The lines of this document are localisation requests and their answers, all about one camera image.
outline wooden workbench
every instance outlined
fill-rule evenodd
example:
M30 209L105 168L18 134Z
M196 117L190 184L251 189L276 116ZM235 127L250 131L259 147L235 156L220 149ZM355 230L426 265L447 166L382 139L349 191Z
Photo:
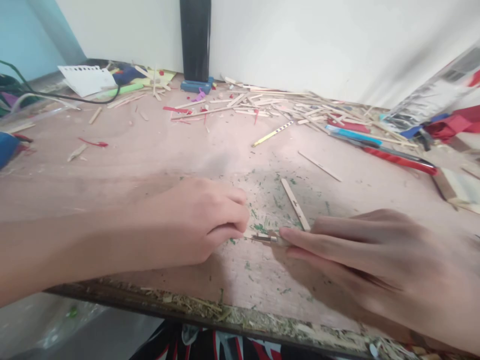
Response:
M172 87L179 88L180 81L175 78ZM213 100L220 92L224 99L230 95L215 90L206 99ZM256 140L287 122L281 116L259 117L254 126L253 116L229 110L207 115L204 126L203 117L191 124L173 123L171 112L162 110L186 102L187 94L174 89L161 102L149 93L119 108L105 107L92 125L88 122L98 107L92 104L37 122L23 132L34 139L37 152L21 155L0 172L0 221L121 207L195 176L243 188L250 226L277 230L300 226L280 183L286 178L311 224L318 215L349 217L392 208L453 234L439 241L458 253L468 251L463 238L480 234L479 215L455 211L442 200L429 175L393 165L304 125L294 124L252 148ZM137 105L149 121L135 111ZM214 109L225 103L209 105ZM56 108L52 104L47 110ZM82 144L78 137L109 146L90 146L83 159L67 162ZM343 182L298 150L314 156ZM446 151L431 156L455 163ZM201 265L116 274L50 291L361 357L368 356L366 344L377 337L414 341L408 329L362 310L305 263L247 239L227 241ZM191 299L209 305L197 308L192 304L200 303ZM221 311L213 304L220 304ZM313 330L308 333L305 326Z

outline fingernail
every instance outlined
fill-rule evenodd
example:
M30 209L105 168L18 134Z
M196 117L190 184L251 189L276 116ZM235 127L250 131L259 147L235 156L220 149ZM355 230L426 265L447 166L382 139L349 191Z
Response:
M289 227L281 227L278 232L282 238L288 240L288 238L294 233L294 230Z

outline blue base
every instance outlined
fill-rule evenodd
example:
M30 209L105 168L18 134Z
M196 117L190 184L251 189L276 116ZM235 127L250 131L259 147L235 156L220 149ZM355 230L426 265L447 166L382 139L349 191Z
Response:
M208 82L184 80L180 85L180 89L189 93L199 94L200 93L199 88L201 88L205 94L210 94L210 90L212 90L213 82L214 82L214 78L211 76L208 78Z

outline pencil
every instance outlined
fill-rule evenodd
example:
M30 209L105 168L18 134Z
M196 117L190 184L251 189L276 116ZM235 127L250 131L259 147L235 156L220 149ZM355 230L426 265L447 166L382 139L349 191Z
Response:
M288 128L288 127L289 127L290 125L292 125L293 123L294 123L293 121L287 122L285 125L279 127L277 130L272 131L272 132L269 133L268 135L262 137L260 140L258 140L256 143L254 143L251 147L254 148L254 147L256 147L257 145L260 145L260 144L263 143L265 140L270 139L273 135L275 135L276 133L281 132L283 129Z

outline right hand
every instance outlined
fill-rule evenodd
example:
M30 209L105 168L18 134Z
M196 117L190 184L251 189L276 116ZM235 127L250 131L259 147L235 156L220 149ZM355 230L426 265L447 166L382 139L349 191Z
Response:
M295 246L287 256L325 273L367 310L480 355L480 278L407 215L321 216L311 233L283 227L280 236Z

